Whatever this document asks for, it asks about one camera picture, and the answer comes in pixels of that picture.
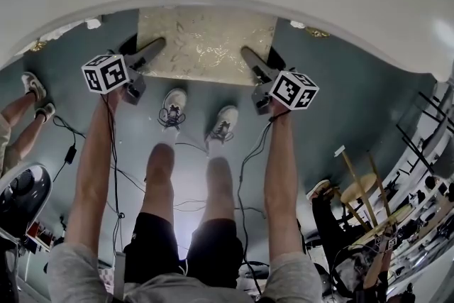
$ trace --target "leg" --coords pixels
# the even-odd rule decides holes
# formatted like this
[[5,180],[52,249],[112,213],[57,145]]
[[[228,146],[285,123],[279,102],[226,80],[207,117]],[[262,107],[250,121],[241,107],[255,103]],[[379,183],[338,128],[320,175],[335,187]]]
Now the leg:
[[235,221],[232,174],[225,158],[210,159],[206,171],[206,181],[208,198],[200,224],[213,219]]
[[[187,254],[188,276],[211,287],[236,288],[236,278],[243,260],[243,247],[236,237],[233,214],[232,174],[227,160],[222,157],[223,144],[232,135],[237,118],[235,107],[223,108],[206,139],[210,157],[206,171],[208,199],[200,226],[192,234]],[[221,270],[217,268],[220,261]]]
[[[329,268],[332,269],[337,253],[347,246],[345,243],[345,231],[341,229],[333,212],[331,212],[330,202],[324,201],[323,197],[312,200],[312,212],[317,229],[319,230]],[[336,259],[336,262],[341,262],[339,257]]]
[[45,117],[42,114],[36,116],[36,119],[33,120],[25,130],[20,134],[16,141],[11,145],[11,147],[18,153],[21,159],[23,159],[33,146],[35,145],[36,138],[40,133],[41,128],[43,127]]
[[131,243],[125,247],[125,282],[143,284],[161,274],[181,273],[177,239],[173,230],[172,176],[173,145],[178,125],[184,121],[186,93],[173,89],[164,100],[160,122],[164,126],[162,143],[148,159],[147,187],[142,209],[135,222]]
[[164,98],[159,122],[164,126],[162,142],[157,144],[148,158],[147,187],[140,212],[152,214],[173,225],[173,187],[170,180],[175,163],[173,147],[179,125],[186,119],[183,114],[187,95],[182,89],[173,89]]
[[158,144],[147,164],[147,187],[140,212],[152,214],[173,225],[172,176],[175,152],[167,144]]
[[40,80],[31,72],[24,72],[22,74],[22,83],[25,87],[26,94],[20,99],[11,102],[2,112],[1,115],[9,123],[9,125],[15,126],[27,109],[32,106],[35,102],[41,101],[47,95],[47,91],[44,88]]
[[11,126],[15,126],[21,120],[27,109],[36,101],[35,94],[29,93],[21,98],[11,102],[2,112],[1,115],[6,122]]

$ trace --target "wire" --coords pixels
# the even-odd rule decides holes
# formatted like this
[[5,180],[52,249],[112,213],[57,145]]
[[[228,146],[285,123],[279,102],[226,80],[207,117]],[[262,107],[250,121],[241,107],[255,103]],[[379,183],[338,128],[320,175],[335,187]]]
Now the wire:
[[262,266],[262,265],[263,266],[267,266],[267,267],[270,266],[270,264],[265,264],[265,263],[262,263],[261,261],[253,261],[253,260],[251,260],[249,263],[251,265],[254,265],[254,266]]
[[173,207],[181,206],[182,204],[196,204],[196,203],[206,203],[204,199],[188,199],[187,201],[181,202],[179,204],[174,204]]
[[246,157],[244,158],[243,163],[241,163],[241,169],[240,169],[240,179],[239,179],[240,183],[238,185],[237,197],[238,197],[238,202],[240,203],[240,210],[241,210],[241,214],[242,214],[242,217],[243,217],[242,218],[242,220],[243,220],[243,231],[244,231],[244,235],[245,235],[245,245],[244,245],[244,250],[243,250],[243,260],[244,260],[245,264],[248,266],[249,271],[250,271],[251,275],[254,278],[255,286],[257,287],[257,291],[259,292],[260,295],[262,295],[262,290],[260,289],[260,286],[258,284],[257,277],[255,275],[255,271],[253,270],[251,264],[248,262],[248,257],[247,257],[248,245],[249,245],[249,235],[248,235],[248,230],[246,228],[245,207],[243,206],[243,201],[241,200],[240,192],[241,192],[241,187],[243,185],[243,174],[244,174],[244,168],[245,168],[246,163],[249,160],[251,160],[252,158],[254,158],[255,156],[261,154],[261,152],[263,152],[263,150],[265,149],[265,142],[266,142],[267,134],[270,131],[271,125],[279,117],[281,117],[281,116],[283,116],[285,114],[288,114],[289,112],[290,112],[290,110],[287,110],[287,111],[284,111],[283,113],[280,113],[280,114],[278,114],[276,116],[272,116],[270,118],[270,120],[268,121],[268,124],[262,129],[261,133],[259,134],[259,136],[257,138],[257,141],[255,142],[254,146],[250,150],[249,154],[246,155]]
[[114,165],[111,165],[111,169],[113,169],[113,170],[116,169],[116,170],[117,170],[118,172],[120,172],[124,177],[128,178],[128,180],[130,180],[130,182],[131,182],[132,184],[134,184],[140,191],[142,191],[143,193],[145,193],[145,190],[142,189],[142,188],[140,188],[140,187],[139,187],[139,186],[138,186],[138,185],[137,185],[137,184],[136,184],[136,183],[135,183],[127,174],[126,174],[126,172],[124,172],[123,170],[121,170],[121,169],[119,169],[119,168],[115,168]]
[[[260,211],[259,209],[256,209],[255,207],[243,207],[243,210],[248,210],[248,209],[258,212],[259,214],[262,215],[262,218],[264,220],[266,220],[267,217],[266,217],[266,215],[265,215],[265,213],[263,211]],[[240,207],[235,207],[235,210],[241,210],[241,208]]]
[[76,135],[83,137],[83,139],[86,138],[84,134],[80,133],[79,131],[71,127],[71,125],[69,125],[61,116],[55,115],[52,118],[52,122],[54,123],[55,126],[58,126],[59,128],[66,128],[67,130],[69,130],[72,133],[72,136],[74,137],[74,144],[76,144]]
[[63,167],[66,166],[66,161],[63,163],[62,167],[59,169],[59,171],[57,172],[56,176],[54,177],[54,180],[52,181],[55,182],[55,180],[57,179],[58,175],[60,174],[60,172],[62,171]]
[[204,152],[204,153],[207,153],[207,150],[202,149],[202,148],[200,148],[200,147],[198,147],[198,146],[195,146],[195,145],[193,145],[193,144],[189,144],[189,143],[175,143],[175,145],[188,145],[188,146],[190,146],[190,147],[199,149],[200,151],[202,151],[202,152]]
[[[115,191],[115,212],[117,215],[117,220],[116,220],[115,226],[113,228],[113,233],[112,233],[113,256],[115,256],[116,239],[117,239],[117,235],[118,235],[118,230],[121,230],[121,219],[125,218],[125,214],[123,212],[120,212],[120,210],[118,208],[118,174],[117,174],[117,172],[118,172],[118,167],[117,167],[118,156],[116,153],[115,118],[112,113],[111,107],[109,105],[109,95],[107,94],[106,98],[104,98],[104,95],[101,95],[101,98],[104,101],[104,103],[106,105],[106,110],[108,112],[108,124],[109,124],[109,132],[110,132],[110,136],[111,136],[111,152],[112,152],[112,158],[113,158],[113,183],[114,183],[114,191]],[[120,241],[121,241],[121,250],[123,250],[123,237],[121,236],[121,232],[120,232]]]
[[203,206],[203,207],[199,207],[198,209],[178,209],[176,207],[174,207],[173,209],[174,210],[177,210],[177,211],[180,211],[180,212],[197,212],[197,211],[200,211],[202,209],[204,209],[206,206]]
[[107,206],[109,206],[109,208],[116,214],[115,209],[111,206],[111,204],[109,203],[109,201],[107,201]]

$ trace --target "white sneaker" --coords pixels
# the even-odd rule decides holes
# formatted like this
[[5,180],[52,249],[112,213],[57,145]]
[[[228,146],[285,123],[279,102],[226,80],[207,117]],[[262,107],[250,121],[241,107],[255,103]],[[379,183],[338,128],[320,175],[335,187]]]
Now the white sneaker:
[[179,130],[179,125],[186,120],[183,114],[186,106],[187,95],[183,89],[173,89],[164,98],[158,121],[164,128],[174,127]]
[[35,111],[35,119],[36,116],[42,114],[45,117],[44,122],[50,120],[52,118],[53,114],[55,114],[55,106],[51,102],[43,107],[40,107],[39,109],[36,109]]
[[214,124],[213,129],[209,132],[205,139],[206,147],[209,147],[209,142],[219,140],[223,144],[233,138],[232,130],[235,128],[238,121],[238,109],[234,106],[226,106],[218,113],[218,120]]
[[324,192],[328,191],[331,188],[331,183],[329,180],[321,180],[317,183],[313,189],[311,189],[307,194],[306,197],[309,201],[312,199],[317,198]]
[[43,84],[33,73],[24,72],[21,79],[23,86],[26,88],[26,93],[33,92],[37,102],[43,100],[48,94]]

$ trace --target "floor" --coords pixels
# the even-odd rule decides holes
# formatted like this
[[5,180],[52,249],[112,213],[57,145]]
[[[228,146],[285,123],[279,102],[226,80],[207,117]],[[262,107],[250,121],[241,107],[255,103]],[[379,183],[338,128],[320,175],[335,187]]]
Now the floor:
[[[57,107],[57,114],[74,128],[86,132],[97,95],[88,92],[80,67],[107,48],[114,48],[137,30],[137,11],[125,11],[104,17],[103,25],[88,31],[83,25],[50,42],[40,52],[27,53],[22,60],[0,71],[0,90],[3,97],[0,107],[23,93],[20,75],[23,70],[35,72],[48,87],[49,95]],[[340,184],[341,189],[350,183],[345,165],[333,153],[342,144],[354,162],[359,174],[369,171],[366,150],[371,150],[382,176],[391,170],[404,150],[404,143],[395,123],[411,103],[417,91],[431,93],[434,80],[429,75],[416,75],[392,67],[366,52],[336,37],[312,38],[307,32],[290,26],[289,21],[277,23],[273,45],[288,67],[307,73],[320,92],[307,111],[294,112],[294,139],[300,180],[298,214],[303,231],[315,229],[311,210],[304,191],[328,175]],[[255,142],[258,131],[266,124],[266,116],[257,116],[252,107],[251,87],[210,82],[148,78],[147,91],[138,106],[122,104],[117,113],[118,167],[133,176],[143,187],[145,164],[151,148],[160,140],[161,127],[157,113],[162,99],[173,87],[184,87],[189,101],[182,125],[180,141],[203,145],[204,133],[217,111],[227,104],[235,104],[240,112],[235,138],[226,144],[233,176],[234,188],[238,186],[240,164]],[[13,138],[32,119],[29,111]],[[415,122],[417,115],[410,118]],[[75,176],[83,140],[77,140],[78,153],[72,165],[66,166],[53,186],[52,195],[41,219],[58,229],[58,216],[67,215],[74,194]],[[72,134],[51,123],[29,155],[29,160],[43,163],[51,175],[63,164],[67,149],[72,145]],[[245,206],[263,209],[263,177],[267,153],[248,163],[245,170],[242,198]],[[175,186],[175,204],[188,199],[206,197],[205,154],[185,145],[176,149],[176,165],[172,177]],[[143,193],[128,180],[119,177],[120,210],[126,218],[122,225],[123,245],[131,238],[135,217],[140,209]],[[113,188],[109,201],[114,202]],[[180,254],[185,255],[190,244],[191,232],[197,227],[203,206],[186,203],[179,206],[185,211],[175,212],[175,230]],[[251,260],[266,262],[267,229],[262,214],[246,211]],[[112,261],[112,230],[116,215],[106,208],[101,232],[99,257]],[[240,238],[243,232],[238,225]],[[43,295],[48,295],[42,268],[46,254],[32,257],[28,282]],[[26,259],[21,261],[24,272]]]

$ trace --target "wooden stick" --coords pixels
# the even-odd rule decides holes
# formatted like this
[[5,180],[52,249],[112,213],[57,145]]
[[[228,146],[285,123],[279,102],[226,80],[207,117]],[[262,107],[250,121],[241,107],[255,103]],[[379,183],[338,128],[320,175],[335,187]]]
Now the wooden stick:
[[[342,196],[341,193],[336,188],[334,188],[333,191],[334,191],[334,194],[339,199],[341,199],[341,196]],[[347,207],[347,210],[360,222],[361,226],[364,227],[366,232],[369,232],[370,231],[369,226],[366,225],[366,223],[361,219],[361,216],[358,215],[358,213],[355,211],[355,209],[353,207],[351,207],[351,205],[348,202],[346,202],[344,205],[345,205],[345,207]]]
[[374,159],[372,158],[372,154],[370,154],[370,152],[367,152],[367,154],[369,155],[369,161],[370,161],[370,165],[372,166],[372,170],[374,171],[375,175],[377,176],[377,184],[378,184],[378,188],[380,188],[380,193],[382,194],[382,200],[383,200],[384,208],[386,209],[386,215],[388,217],[390,217],[391,209],[389,208],[388,200],[386,198],[386,193],[384,192],[382,178],[380,178],[380,175],[378,174],[378,169],[377,169],[377,166],[375,165]]
[[356,177],[355,171],[353,170],[352,163],[351,163],[350,159],[348,158],[347,153],[344,150],[342,151],[342,156],[343,156],[343,159],[345,160],[345,163],[347,163],[348,169],[350,170],[350,173],[353,176],[353,179],[355,180],[355,182],[357,183],[357,185],[360,189],[361,199],[367,207],[367,211],[369,212],[369,216],[370,216],[370,219],[372,220],[372,223],[374,224],[374,227],[376,227],[378,225],[377,219],[375,218],[374,211],[372,210],[372,206],[370,205],[369,199],[366,196],[366,192],[365,192],[364,188],[362,188],[361,181],[358,179],[358,177]]

